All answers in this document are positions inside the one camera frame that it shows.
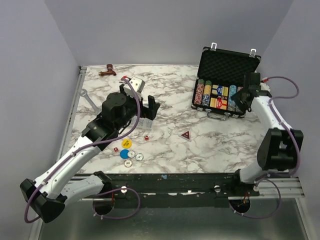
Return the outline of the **yellow round dealer chip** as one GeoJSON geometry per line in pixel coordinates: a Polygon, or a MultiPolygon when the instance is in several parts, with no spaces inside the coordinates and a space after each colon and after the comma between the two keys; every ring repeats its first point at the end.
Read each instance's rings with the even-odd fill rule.
{"type": "Polygon", "coordinates": [[[121,145],[124,149],[129,149],[132,147],[132,141],[129,138],[126,138],[122,141],[121,145]]]}

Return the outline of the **blue round dealer chip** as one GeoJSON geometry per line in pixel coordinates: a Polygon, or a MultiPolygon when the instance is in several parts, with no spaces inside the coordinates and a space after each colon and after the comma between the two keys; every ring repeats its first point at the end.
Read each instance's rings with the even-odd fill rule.
{"type": "Polygon", "coordinates": [[[129,150],[128,150],[128,149],[123,149],[123,150],[120,151],[119,155],[120,155],[120,157],[121,157],[122,159],[126,160],[126,159],[129,158],[128,153],[129,153],[129,150]]]}

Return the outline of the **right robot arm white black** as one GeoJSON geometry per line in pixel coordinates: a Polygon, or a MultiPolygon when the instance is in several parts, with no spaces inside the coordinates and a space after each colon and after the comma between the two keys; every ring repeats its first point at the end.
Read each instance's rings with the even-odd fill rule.
{"type": "Polygon", "coordinates": [[[304,134],[293,129],[275,106],[276,99],[262,84],[268,79],[251,72],[245,75],[243,88],[231,99],[242,112],[253,111],[266,129],[256,160],[238,171],[239,178],[230,183],[230,191],[241,196],[253,184],[266,176],[291,177],[301,163],[300,150],[304,134]]]}

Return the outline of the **red gold card deck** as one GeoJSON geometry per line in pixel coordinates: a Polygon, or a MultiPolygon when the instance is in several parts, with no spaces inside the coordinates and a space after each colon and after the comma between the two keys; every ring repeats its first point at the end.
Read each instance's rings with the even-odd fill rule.
{"type": "Polygon", "coordinates": [[[227,110],[228,101],[226,99],[212,97],[210,99],[210,107],[220,110],[227,110]]]}

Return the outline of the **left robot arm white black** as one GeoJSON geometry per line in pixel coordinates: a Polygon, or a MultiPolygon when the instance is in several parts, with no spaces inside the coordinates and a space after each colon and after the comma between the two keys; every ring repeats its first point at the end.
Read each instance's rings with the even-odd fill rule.
{"type": "Polygon", "coordinates": [[[120,85],[119,92],[110,93],[102,103],[101,112],[89,122],[73,147],[49,170],[34,180],[25,179],[20,184],[27,206],[24,220],[30,223],[28,211],[32,208],[44,223],[55,220],[66,205],[85,197],[107,197],[117,192],[112,180],[102,171],[68,184],[71,178],[110,143],[120,140],[121,129],[136,117],[154,120],[160,104],[148,96],[148,106],[143,105],[140,91],[130,84],[120,85]]]}

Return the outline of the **white green poker chip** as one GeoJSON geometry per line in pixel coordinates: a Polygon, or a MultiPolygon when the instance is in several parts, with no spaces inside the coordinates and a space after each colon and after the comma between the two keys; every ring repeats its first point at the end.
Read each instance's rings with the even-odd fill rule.
{"type": "Polygon", "coordinates": [[[144,155],[142,153],[138,153],[136,156],[135,156],[135,159],[137,161],[142,161],[144,159],[144,155]]]}

